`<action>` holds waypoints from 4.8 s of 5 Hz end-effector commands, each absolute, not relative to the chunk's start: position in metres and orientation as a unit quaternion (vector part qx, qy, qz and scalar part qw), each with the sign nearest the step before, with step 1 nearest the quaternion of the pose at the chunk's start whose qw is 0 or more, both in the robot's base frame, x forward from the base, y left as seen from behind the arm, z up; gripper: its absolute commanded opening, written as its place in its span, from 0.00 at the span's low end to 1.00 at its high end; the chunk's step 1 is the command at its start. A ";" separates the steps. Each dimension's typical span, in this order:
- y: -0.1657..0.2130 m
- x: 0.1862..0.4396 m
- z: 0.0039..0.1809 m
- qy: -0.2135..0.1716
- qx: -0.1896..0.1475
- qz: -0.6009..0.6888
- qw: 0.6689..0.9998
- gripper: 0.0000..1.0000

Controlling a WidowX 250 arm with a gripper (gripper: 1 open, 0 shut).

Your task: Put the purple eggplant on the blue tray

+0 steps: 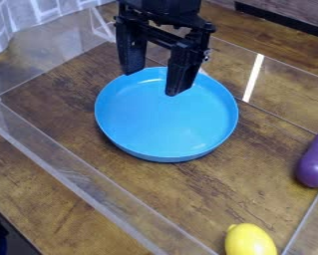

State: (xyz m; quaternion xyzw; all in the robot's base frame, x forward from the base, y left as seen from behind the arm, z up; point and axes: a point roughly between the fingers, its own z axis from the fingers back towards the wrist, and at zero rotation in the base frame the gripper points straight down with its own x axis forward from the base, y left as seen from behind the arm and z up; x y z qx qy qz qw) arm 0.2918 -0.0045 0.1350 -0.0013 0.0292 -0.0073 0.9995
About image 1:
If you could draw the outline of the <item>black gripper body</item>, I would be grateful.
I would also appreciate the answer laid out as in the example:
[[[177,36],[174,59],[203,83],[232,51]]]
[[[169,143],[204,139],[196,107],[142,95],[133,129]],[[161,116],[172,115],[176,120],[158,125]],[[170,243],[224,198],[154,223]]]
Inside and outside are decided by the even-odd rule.
[[[118,0],[117,39],[124,47],[145,45],[154,40],[164,47],[172,47],[180,37],[150,25],[188,28],[185,39],[196,47],[207,47],[215,25],[200,16],[201,0]]]

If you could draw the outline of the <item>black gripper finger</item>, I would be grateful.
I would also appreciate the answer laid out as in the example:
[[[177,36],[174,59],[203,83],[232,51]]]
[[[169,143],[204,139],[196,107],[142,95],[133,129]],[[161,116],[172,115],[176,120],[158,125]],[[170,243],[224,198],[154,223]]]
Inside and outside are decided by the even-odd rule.
[[[142,28],[122,18],[117,19],[117,44],[122,70],[130,75],[146,66],[149,41]]]
[[[209,58],[209,49],[191,47],[178,43],[170,50],[168,61],[165,93],[174,97],[193,86],[204,61]]]

